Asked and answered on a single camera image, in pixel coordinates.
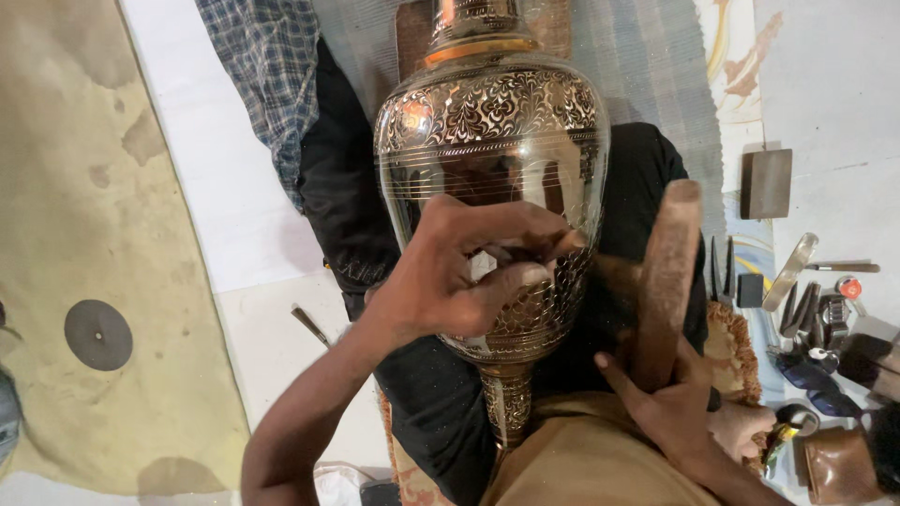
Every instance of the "plaid shirt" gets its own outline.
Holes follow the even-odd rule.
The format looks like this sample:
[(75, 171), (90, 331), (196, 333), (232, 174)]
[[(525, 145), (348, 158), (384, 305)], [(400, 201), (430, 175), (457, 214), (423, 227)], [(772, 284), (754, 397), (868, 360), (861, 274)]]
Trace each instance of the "plaid shirt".
[(302, 212), (300, 142), (319, 119), (311, 0), (195, 0), (212, 46), (256, 136), (272, 150), (284, 191)]

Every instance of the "black circle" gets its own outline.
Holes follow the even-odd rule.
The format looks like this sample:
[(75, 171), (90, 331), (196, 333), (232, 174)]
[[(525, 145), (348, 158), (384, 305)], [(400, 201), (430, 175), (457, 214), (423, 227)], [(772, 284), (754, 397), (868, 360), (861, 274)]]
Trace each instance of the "black circle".
[(131, 357), (131, 329), (114, 307), (103, 301), (81, 301), (66, 315), (66, 342), (86, 366), (114, 371)]

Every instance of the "glasses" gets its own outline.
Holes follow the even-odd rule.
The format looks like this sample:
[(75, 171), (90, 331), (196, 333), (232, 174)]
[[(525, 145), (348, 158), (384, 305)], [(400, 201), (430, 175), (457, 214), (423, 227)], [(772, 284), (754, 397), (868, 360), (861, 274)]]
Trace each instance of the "glasses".
[(784, 355), (775, 357), (775, 364), (792, 385), (806, 390), (806, 398), (822, 414), (855, 419), (863, 415), (862, 408), (842, 393), (834, 378), (821, 367)]

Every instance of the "engraved brass vase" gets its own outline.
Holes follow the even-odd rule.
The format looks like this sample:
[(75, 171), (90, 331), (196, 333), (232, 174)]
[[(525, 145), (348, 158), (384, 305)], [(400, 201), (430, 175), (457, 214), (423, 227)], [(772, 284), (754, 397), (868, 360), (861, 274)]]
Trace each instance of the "engraved brass vase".
[[(607, 112), (585, 76), (540, 52), (515, 0), (437, 0), (426, 63), (394, 90), (376, 124), (382, 192), (400, 246), (435, 194), (469, 205), (536, 203), (589, 238), (558, 260), (552, 283), (505, 307), (487, 335), (440, 336), (479, 368), (499, 446), (513, 448), (526, 435), (534, 363), (572, 328), (584, 295), (599, 239)], [(470, 265), (477, 280), (496, 260), (482, 252)]]

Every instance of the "brown pouch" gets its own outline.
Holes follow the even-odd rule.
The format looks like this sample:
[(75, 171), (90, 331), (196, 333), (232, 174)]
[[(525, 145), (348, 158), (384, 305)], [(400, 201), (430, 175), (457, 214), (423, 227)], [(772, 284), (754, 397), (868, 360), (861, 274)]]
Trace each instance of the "brown pouch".
[(862, 428), (822, 429), (804, 441), (812, 504), (861, 504), (884, 496)]

